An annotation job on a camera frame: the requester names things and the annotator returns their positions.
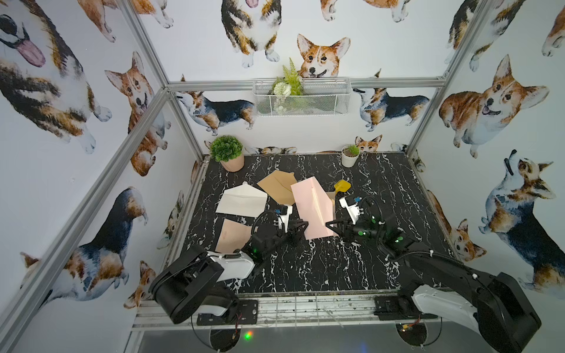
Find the brown kraft envelope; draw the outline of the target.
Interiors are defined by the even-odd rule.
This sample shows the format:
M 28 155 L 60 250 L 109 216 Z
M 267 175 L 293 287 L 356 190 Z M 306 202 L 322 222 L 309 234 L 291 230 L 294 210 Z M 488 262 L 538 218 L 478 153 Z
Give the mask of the brown kraft envelope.
M 257 185 L 265 191 L 276 203 L 281 205 L 294 205 L 294 194 L 291 186 L 297 180 L 294 173 L 275 170 L 263 178 Z

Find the small plant white pot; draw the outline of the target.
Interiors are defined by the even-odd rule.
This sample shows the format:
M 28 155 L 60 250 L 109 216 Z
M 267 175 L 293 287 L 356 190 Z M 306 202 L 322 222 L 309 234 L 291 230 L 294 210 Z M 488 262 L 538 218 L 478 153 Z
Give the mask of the small plant white pot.
M 355 165 L 360 156 L 360 149 L 356 145 L 345 146 L 341 150 L 341 164 L 344 168 L 351 168 Z

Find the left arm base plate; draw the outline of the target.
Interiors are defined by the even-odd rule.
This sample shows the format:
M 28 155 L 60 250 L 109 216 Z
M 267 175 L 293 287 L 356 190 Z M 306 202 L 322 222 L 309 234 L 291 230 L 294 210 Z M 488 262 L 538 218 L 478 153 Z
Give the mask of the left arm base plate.
M 236 306 L 232 306 L 221 316 L 213 313 L 199 313 L 197 316 L 197 326 L 235 326 L 236 324 L 256 324 L 258 315 L 259 301 L 246 299 L 240 301 Z

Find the green plant pink pot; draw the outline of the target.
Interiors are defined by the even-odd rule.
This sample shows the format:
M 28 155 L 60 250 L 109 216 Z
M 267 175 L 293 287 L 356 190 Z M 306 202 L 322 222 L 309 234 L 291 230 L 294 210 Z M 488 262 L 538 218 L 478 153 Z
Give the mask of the green plant pink pot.
M 210 156 L 222 164 L 228 172 L 237 172 L 244 167 L 243 144 L 238 138 L 224 135 L 216 138 L 209 146 Z

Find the white envelope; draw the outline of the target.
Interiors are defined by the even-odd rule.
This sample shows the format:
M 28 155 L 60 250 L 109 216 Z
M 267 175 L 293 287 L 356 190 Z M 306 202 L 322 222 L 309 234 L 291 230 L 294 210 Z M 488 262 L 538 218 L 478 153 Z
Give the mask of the white envelope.
M 266 208 L 267 197 L 267 193 L 243 182 L 223 192 L 216 212 L 257 218 Z

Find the cream letter paper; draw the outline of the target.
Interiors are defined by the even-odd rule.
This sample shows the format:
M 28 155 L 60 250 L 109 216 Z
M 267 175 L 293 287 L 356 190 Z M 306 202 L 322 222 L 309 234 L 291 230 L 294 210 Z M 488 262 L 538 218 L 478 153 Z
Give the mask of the cream letter paper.
M 331 200 L 332 202 L 332 206 L 335 207 L 335 192 L 326 192 L 326 195 L 328 196 L 328 198 Z

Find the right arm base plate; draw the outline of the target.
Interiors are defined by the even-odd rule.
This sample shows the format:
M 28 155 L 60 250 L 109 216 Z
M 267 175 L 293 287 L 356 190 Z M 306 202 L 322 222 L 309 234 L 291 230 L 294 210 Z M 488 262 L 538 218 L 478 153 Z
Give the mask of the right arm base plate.
M 398 295 L 374 297 L 374 315 L 381 321 L 438 319 L 438 316 L 420 311 L 412 299 Z

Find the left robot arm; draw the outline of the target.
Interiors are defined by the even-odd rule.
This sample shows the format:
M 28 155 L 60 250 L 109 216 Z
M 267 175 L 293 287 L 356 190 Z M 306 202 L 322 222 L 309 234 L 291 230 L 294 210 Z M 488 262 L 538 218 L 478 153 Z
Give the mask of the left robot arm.
M 231 279 L 247 279 L 259 274 L 281 246 L 297 245 L 305 239 L 308 223 L 302 219 L 252 226 L 251 238 L 242 249 L 231 254 L 190 247 L 161 272 L 149 292 L 173 324 L 182 324 L 194 315 L 205 323 L 235 324 L 257 321 L 256 307 L 240 300 L 223 285 Z

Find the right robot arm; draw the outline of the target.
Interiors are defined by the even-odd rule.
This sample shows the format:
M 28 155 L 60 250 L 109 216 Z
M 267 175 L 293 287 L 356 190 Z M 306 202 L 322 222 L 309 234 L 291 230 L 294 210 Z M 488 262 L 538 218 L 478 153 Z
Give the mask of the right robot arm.
M 481 335 L 496 352 L 523 352 L 541 328 L 541 319 L 518 282 L 506 273 L 492 275 L 406 235 L 399 227 L 362 212 L 356 220 L 326 223 L 343 241 L 369 241 L 391 262 L 440 282 L 433 288 L 419 277 L 397 292 L 395 304 L 377 304 L 376 316 L 447 319 Z

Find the fern and white flower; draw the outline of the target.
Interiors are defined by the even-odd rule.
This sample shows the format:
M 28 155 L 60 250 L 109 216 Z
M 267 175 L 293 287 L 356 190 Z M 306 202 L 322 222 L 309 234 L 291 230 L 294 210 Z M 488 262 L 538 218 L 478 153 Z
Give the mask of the fern and white flower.
M 275 111 L 279 114 L 297 111 L 303 106 L 304 95 L 302 77 L 292 59 L 289 65 L 282 66 L 283 77 L 278 77 L 272 86 L 271 95 L 275 97 Z

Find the yellow toy shovel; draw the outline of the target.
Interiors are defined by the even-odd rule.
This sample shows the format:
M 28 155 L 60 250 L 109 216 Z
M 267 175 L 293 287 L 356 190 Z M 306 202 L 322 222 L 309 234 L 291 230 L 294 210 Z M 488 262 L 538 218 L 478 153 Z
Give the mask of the yellow toy shovel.
M 335 190 L 336 194 L 339 194 L 339 193 L 345 194 L 350 190 L 351 187 L 352 187 L 352 185 L 349 182 L 342 179 L 334 185 L 334 190 Z

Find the pink envelope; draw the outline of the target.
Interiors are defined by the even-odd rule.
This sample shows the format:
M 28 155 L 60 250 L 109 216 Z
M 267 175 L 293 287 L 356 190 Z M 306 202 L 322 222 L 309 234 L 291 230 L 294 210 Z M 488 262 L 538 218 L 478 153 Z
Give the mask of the pink envelope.
M 326 227 L 334 220 L 333 203 L 315 177 L 305 179 L 291 186 L 300 218 L 308 223 L 305 239 L 313 240 L 336 236 Z

